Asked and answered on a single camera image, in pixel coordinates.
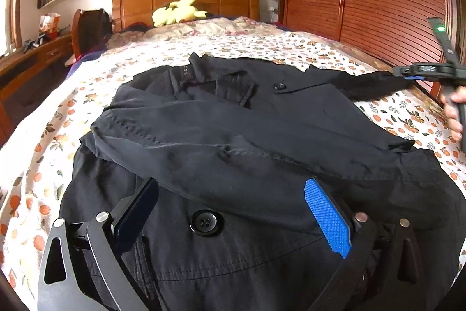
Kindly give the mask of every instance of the wooden chair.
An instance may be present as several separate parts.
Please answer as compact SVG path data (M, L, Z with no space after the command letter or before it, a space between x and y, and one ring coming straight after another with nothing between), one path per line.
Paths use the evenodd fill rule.
M102 39L112 33L109 15L103 10L76 10L71 25L73 53L78 58L89 52Z

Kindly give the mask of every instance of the bed sheet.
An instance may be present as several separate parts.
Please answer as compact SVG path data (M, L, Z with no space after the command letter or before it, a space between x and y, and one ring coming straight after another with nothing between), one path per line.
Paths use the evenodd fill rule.
M374 71L319 37L283 32L247 18L204 20L150 30L138 42L111 49L76 73L24 119L0 150L0 265L23 302L35 310L39 265L61 197L71 180L79 138L110 104L118 87L161 65L185 65L192 52L225 58L252 57L305 70L309 65ZM432 149L442 169L466 196L466 157L444 121L409 91L355 102L388 132ZM466 261L460 253L458 272Z

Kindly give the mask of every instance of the finger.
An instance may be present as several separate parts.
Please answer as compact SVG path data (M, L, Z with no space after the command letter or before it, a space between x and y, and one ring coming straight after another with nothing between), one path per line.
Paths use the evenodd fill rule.
M463 132L463 126L461 123L457 120L454 119L448 119L448 127L453 131L453 132L458 132L461 133Z
M461 138L462 138L462 134L458 133L458 132L455 132L455 131L451 131L451 138L456 140L456 141L461 141Z
M466 87L459 86L450 98L456 103L466 103Z
M450 119L457 119L458 118L458 113L456 112L456 108L455 107L452 107L452 106L449 106L449 105L445 105L443 107L444 111L445 111L445 116L447 118L450 118Z

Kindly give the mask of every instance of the bed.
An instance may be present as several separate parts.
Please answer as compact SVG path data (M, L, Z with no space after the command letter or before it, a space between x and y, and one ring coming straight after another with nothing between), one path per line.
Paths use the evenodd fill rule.
M113 0L114 32L136 22L150 24L153 10L171 1ZM264 59L301 70L314 65L353 75L387 68L350 46L259 23L258 0L197 0L195 5L222 17L152 29L128 41L120 34L118 44L100 58L83 62L19 124L0 150L0 264L31 310L36 309L45 242L71 180L79 138L110 104L118 87L135 74L160 65L185 65L189 52ZM356 106L388 132L434 150L443 170L466 196L466 157L437 103L413 89ZM460 272L466 245L458 259Z

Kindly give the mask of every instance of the window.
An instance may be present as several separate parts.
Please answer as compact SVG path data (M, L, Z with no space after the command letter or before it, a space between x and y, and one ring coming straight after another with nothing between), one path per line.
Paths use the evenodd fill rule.
M0 0L0 56L6 52L6 0Z

